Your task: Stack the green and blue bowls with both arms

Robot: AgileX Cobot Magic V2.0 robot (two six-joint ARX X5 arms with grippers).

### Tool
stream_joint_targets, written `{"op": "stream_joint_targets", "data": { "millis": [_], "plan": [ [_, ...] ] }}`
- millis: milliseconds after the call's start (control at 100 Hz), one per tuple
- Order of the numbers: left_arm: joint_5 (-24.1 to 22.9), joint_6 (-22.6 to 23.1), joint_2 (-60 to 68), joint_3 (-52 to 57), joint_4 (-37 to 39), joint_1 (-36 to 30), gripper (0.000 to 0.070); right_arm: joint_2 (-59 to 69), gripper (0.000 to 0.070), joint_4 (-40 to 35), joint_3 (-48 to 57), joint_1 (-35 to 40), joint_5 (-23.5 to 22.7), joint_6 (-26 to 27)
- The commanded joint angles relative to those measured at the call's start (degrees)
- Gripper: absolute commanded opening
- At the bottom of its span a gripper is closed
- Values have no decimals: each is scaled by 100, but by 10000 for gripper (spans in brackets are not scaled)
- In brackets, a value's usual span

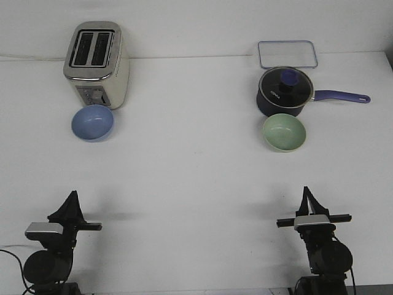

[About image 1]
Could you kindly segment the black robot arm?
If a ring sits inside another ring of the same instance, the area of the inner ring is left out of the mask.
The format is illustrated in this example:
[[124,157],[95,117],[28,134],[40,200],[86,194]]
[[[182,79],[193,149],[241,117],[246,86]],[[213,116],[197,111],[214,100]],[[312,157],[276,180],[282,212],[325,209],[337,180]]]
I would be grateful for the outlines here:
[[80,208],[77,191],[71,191],[47,222],[32,222],[25,230],[28,240],[38,241],[43,249],[25,262],[23,277],[32,284],[33,294],[80,294],[76,282],[68,282],[74,261],[77,234],[81,230],[100,231],[100,222],[87,222]]
[[300,277],[293,294],[347,294],[347,272],[353,272],[350,249],[335,235],[336,223],[349,222],[350,214],[331,214],[303,188],[302,201],[294,218],[278,219],[278,228],[291,227],[306,246],[311,275]]

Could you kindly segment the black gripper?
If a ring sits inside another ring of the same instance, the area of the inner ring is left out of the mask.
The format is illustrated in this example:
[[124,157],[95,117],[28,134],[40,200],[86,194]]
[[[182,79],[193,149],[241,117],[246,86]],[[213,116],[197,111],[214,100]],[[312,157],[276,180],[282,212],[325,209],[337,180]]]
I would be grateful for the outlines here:
[[80,208],[77,191],[72,191],[59,209],[47,216],[49,224],[62,226],[62,233],[45,234],[42,246],[45,249],[73,249],[77,243],[77,233],[81,230],[100,231],[101,222],[86,222]]
[[350,222],[350,214],[333,214],[323,207],[313,196],[308,186],[303,188],[302,201],[295,212],[295,218],[278,219],[278,228],[292,227],[302,239],[331,240],[334,237],[336,223]]

